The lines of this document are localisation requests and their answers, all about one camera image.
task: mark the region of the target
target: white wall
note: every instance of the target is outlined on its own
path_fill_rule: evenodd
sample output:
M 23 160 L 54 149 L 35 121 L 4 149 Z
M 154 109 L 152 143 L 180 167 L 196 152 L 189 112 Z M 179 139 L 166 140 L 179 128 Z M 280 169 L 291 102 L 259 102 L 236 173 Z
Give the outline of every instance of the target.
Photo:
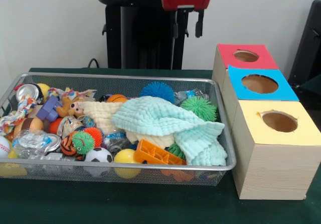
M 217 43 L 266 44 L 288 75 L 312 1 L 211 0 L 199 39 L 190 15 L 183 68 L 212 69 Z M 85 67 L 92 57 L 107 66 L 104 8 L 98 0 L 0 0 L 0 92 L 30 67 Z
M 218 43 L 265 44 L 288 76 L 313 0 L 211 0 L 203 36 L 195 38 L 197 14 L 189 18 L 184 69 L 212 69 Z

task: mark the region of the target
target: blue paper top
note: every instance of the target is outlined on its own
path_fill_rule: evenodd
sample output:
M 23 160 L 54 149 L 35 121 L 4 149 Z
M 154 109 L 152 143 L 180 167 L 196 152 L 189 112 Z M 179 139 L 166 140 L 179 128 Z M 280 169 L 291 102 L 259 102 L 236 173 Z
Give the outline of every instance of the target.
M 272 93 L 253 92 L 242 84 L 242 79 L 249 75 L 262 75 L 272 78 L 278 84 L 278 89 Z M 244 69 L 229 66 L 229 76 L 238 99 L 299 101 L 294 91 L 279 70 Z

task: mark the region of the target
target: blue spiky ball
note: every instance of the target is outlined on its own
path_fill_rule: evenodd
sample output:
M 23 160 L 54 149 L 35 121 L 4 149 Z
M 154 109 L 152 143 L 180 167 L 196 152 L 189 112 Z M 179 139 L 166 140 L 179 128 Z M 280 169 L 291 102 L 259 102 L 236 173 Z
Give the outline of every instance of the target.
M 139 96 L 140 97 L 144 97 L 144 96 L 160 97 L 171 103 L 174 103 L 175 101 L 173 89 L 163 82 L 150 83 L 149 85 L 143 88 Z

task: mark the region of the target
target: light blue towel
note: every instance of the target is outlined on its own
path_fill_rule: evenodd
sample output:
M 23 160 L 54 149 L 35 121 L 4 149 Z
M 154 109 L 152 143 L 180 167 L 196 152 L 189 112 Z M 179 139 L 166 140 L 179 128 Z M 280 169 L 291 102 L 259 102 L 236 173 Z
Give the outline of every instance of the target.
M 118 128 L 138 134 L 173 134 L 188 165 L 226 165 L 227 154 L 217 141 L 224 124 L 205 122 L 164 99 L 146 96 L 128 100 L 111 121 Z

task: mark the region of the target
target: red paper top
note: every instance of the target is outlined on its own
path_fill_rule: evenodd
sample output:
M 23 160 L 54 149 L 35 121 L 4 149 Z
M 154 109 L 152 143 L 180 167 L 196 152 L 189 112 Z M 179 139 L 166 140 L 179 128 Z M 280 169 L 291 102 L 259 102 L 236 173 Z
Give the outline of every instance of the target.
M 278 69 L 278 66 L 264 45 L 218 44 L 218 48 L 226 69 L 229 65 L 248 69 Z M 256 54 L 258 59 L 252 62 L 239 60 L 234 56 L 235 52 L 238 51 L 250 51 Z

